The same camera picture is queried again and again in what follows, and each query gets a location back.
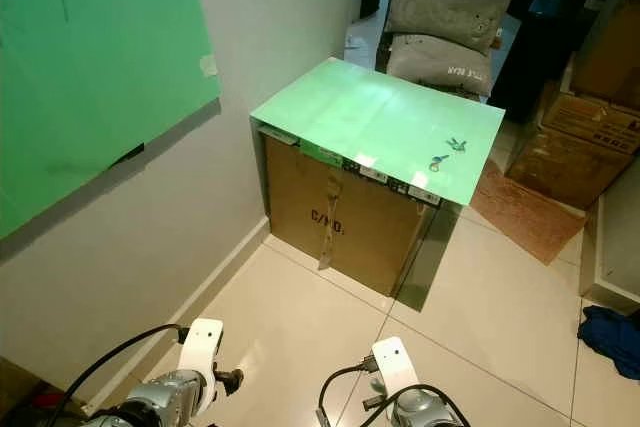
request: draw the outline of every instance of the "black cable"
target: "black cable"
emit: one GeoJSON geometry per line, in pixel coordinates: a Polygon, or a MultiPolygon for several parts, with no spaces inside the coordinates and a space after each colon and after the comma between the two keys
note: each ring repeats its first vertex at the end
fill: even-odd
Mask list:
{"type": "Polygon", "coordinates": [[[458,409],[458,406],[456,404],[453,403],[453,401],[447,396],[447,394],[445,394],[444,392],[442,392],[439,389],[436,389],[435,387],[428,385],[428,384],[415,384],[415,385],[409,385],[408,387],[404,387],[402,389],[400,389],[399,391],[397,391],[395,394],[393,394],[391,397],[387,398],[381,405],[380,407],[378,407],[376,409],[376,411],[371,414],[369,416],[369,418],[367,420],[364,421],[363,424],[360,425],[360,427],[367,427],[368,425],[371,425],[371,423],[376,419],[376,417],[378,417],[382,412],[384,412],[384,410],[391,405],[393,402],[395,402],[398,397],[400,397],[400,395],[402,395],[403,393],[405,393],[407,390],[413,390],[413,389],[420,389],[420,390],[427,390],[430,392],[433,392],[434,394],[436,394],[438,397],[440,397],[442,399],[442,401],[446,404],[449,405],[453,411],[455,412],[455,414],[458,416],[458,419],[460,419],[460,422],[462,422],[462,425],[464,427],[471,427],[471,425],[469,424],[469,421],[467,421],[467,419],[465,418],[465,416],[462,414],[462,412],[460,412],[460,409],[458,409]]]}
{"type": "Polygon", "coordinates": [[[179,340],[184,342],[184,338],[186,337],[185,332],[188,331],[187,328],[182,327],[179,324],[165,324],[159,327],[154,327],[153,329],[149,329],[146,332],[143,332],[141,334],[138,334],[135,337],[121,343],[114,349],[111,349],[109,352],[107,352],[102,357],[100,357],[97,361],[95,361],[91,367],[89,367],[82,374],[80,374],[80,376],[73,382],[73,384],[71,384],[71,386],[67,389],[67,391],[62,396],[62,399],[60,399],[60,402],[58,402],[56,409],[53,411],[53,414],[51,415],[51,417],[49,417],[49,420],[45,424],[45,427],[53,427],[55,421],[58,419],[58,417],[62,413],[62,410],[64,409],[65,405],[71,399],[71,396],[75,393],[76,390],[78,390],[78,387],[80,387],[82,383],[85,380],[87,380],[87,378],[91,374],[93,374],[96,370],[102,367],[103,364],[107,363],[113,357],[118,355],[120,352],[122,352],[126,348],[131,347],[133,344],[140,342],[141,340],[144,340],[153,334],[157,334],[158,332],[161,332],[163,330],[168,330],[168,329],[176,329],[178,331],[179,340]]]}
{"type": "Polygon", "coordinates": [[[363,367],[362,367],[362,364],[358,364],[358,365],[354,365],[352,367],[346,367],[344,369],[337,370],[333,374],[331,374],[327,380],[324,381],[324,384],[322,384],[322,389],[320,389],[320,397],[318,397],[318,409],[322,412],[322,415],[324,415],[324,418],[326,419],[327,424],[329,424],[329,417],[327,416],[327,413],[325,412],[324,405],[323,405],[324,404],[324,394],[327,391],[327,387],[329,387],[329,384],[336,377],[340,377],[341,375],[348,374],[349,372],[359,372],[361,370],[364,370],[363,367]]]}

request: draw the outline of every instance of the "tape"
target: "tape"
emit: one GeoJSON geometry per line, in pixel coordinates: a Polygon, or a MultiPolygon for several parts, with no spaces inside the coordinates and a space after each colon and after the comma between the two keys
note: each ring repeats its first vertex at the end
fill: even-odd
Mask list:
{"type": "Polygon", "coordinates": [[[324,231],[324,239],[322,241],[322,251],[320,253],[320,263],[318,270],[324,270],[329,267],[331,257],[333,255],[334,231],[333,222],[336,217],[336,207],[338,199],[342,193],[342,170],[332,168],[329,171],[329,180],[327,181],[327,225],[324,231]]]}
{"type": "Polygon", "coordinates": [[[200,71],[202,72],[203,77],[218,75],[216,57],[213,54],[203,55],[200,58],[200,71]]]}

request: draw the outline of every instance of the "cardboard box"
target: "cardboard box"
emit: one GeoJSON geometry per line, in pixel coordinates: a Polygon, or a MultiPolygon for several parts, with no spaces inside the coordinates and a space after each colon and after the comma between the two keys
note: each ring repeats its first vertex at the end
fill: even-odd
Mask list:
{"type": "Polygon", "coordinates": [[[305,155],[286,140],[263,137],[273,235],[394,295],[434,209],[305,155]]]}
{"type": "Polygon", "coordinates": [[[542,113],[555,88],[545,86],[537,115],[507,176],[547,197],[586,209],[633,157],[542,125],[542,113]]]}
{"type": "Polygon", "coordinates": [[[640,0],[607,0],[576,56],[571,88],[640,109],[640,0]]]}
{"type": "Polygon", "coordinates": [[[640,112],[570,89],[572,62],[544,112],[542,123],[595,144],[632,154],[640,146],[640,112]]]}

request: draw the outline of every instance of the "green table top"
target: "green table top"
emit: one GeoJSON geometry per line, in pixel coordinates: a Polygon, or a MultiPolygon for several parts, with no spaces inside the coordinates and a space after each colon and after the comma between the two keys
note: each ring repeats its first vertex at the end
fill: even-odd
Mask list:
{"type": "Polygon", "coordinates": [[[328,59],[252,117],[420,189],[467,205],[504,111],[328,59]],[[455,151],[448,140],[466,141],[455,151]],[[433,157],[448,158],[439,171],[433,157]]]}

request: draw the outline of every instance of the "white wall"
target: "white wall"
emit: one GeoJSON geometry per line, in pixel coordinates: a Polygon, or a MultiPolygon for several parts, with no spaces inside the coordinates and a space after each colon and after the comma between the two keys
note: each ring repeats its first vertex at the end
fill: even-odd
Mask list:
{"type": "Polygon", "coordinates": [[[258,223],[248,112],[342,53],[349,0],[202,2],[221,115],[0,266],[0,355],[60,387],[115,343],[166,321],[258,223]]]}

